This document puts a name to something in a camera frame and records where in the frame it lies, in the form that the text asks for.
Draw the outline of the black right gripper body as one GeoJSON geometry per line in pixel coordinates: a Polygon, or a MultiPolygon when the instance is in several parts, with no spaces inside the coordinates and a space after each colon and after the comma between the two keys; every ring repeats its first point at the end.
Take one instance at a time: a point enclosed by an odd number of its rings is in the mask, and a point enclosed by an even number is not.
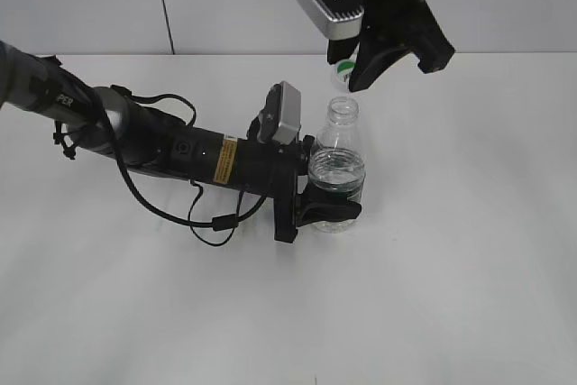
{"type": "Polygon", "coordinates": [[[381,57],[386,69],[404,52],[417,56],[422,72],[433,73],[455,54],[427,0],[368,0],[361,37],[368,61],[381,57]]]}

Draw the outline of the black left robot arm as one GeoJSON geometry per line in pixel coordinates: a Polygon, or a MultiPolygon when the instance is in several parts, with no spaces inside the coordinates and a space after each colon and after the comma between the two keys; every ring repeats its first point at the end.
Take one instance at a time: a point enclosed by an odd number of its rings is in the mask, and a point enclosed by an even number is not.
{"type": "Polygon", "coordinates": [[[313,138],[300,132],[301,96],[287,82],[270,89],[246,137],[236,138],[159,110],[154,96],[91,87],[55,57],[3,44],[1,101],[51,119],[53,140],[68,158],[84,149],[113,159],[127,186],[136,172],[271,199],[279,242],[294,242],[302,226],[353,220],[362,210],[342,193],[298,187],[313,138]]]}

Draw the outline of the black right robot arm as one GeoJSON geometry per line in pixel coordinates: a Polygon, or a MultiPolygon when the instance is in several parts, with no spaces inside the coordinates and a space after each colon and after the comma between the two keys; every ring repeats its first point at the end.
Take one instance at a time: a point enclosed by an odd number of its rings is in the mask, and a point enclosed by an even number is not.
{"type": "Polygon", "coordinates": [[[352,93],[368,89],[392,65],[412,53],[425,74],[444,69],[455,54],[426,0],[362,0],[360,34],[348,81],[352,93]]]}

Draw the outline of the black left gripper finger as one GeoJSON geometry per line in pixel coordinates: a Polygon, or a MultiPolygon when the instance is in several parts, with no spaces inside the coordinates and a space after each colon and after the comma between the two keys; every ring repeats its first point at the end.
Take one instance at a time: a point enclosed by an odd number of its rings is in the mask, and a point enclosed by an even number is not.
{"type": "Polygon", "coordinates": [[[350,200],[344,193],[326,191],[315,185],[306,185],[296,196],[297,226],[354,220],[361,211],[362,205],[350,200]]]}

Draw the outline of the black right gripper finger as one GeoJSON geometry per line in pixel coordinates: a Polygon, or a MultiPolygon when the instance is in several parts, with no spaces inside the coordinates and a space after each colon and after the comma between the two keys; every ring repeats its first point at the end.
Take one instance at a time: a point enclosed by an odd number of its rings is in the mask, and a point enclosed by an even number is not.
{"type": "Polygon", "coordinates": [[[396,38],[378,32],[362,34],[348,90],[360,92],[369,89],[388,68],[411,52],[396,38]]]}
{"type": "Polygon", "coordinates": [[[336,64],[341,60],[349,59],[359,45],[359,36],[344,40],[329,40],[327,47],[327,62],[336,64]]]}

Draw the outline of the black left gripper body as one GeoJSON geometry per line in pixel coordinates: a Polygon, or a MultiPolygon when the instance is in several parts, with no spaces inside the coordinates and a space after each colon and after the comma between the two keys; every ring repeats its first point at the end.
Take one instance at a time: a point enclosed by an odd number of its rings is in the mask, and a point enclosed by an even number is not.
{"type": "Polygon", "coordinates": [[[290,144],[260,144],[264,160],[255,169],[252,193],[273,200],[275,241],[293,243],[297,237],[298,178],[307,174],[314,140],[312,135],[305,135],[290,144]]]}

